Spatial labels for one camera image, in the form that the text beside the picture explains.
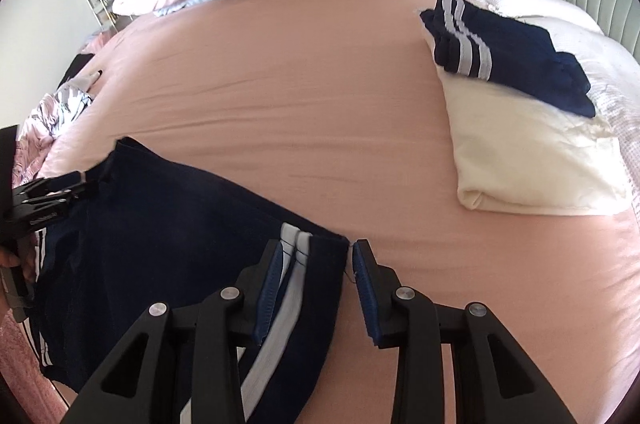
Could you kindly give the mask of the person's left hand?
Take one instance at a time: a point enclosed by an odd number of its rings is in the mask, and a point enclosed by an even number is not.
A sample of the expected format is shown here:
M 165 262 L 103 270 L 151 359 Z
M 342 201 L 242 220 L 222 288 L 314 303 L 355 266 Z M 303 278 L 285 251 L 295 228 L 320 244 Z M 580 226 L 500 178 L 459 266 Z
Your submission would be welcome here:
M 15 254 L 1 249 L 0 250 L 0 266 L 4 268 L 13 268 L 13 267 L 23 268 L 23 262 Z

